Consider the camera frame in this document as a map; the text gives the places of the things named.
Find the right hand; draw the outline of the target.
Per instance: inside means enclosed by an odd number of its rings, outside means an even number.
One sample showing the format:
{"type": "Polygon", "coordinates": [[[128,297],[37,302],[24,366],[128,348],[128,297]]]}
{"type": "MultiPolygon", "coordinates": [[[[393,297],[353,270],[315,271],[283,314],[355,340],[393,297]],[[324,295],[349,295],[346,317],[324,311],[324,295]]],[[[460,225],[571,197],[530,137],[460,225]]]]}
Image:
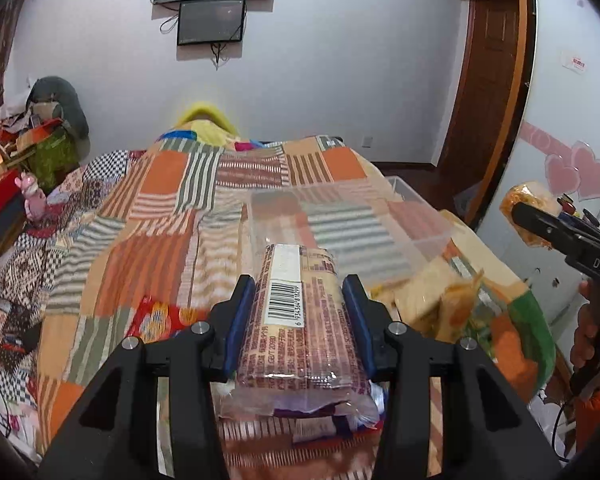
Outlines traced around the right hand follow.
{"type": "Polygon", "coordinates": [[[575,370],[580,370],[593,359],[597,331],[598,326],[594,321],[591,305],[586,302],[579,309],[577,328],[573,334],[573,345],[570,350],[570,362],[575,370]]]}

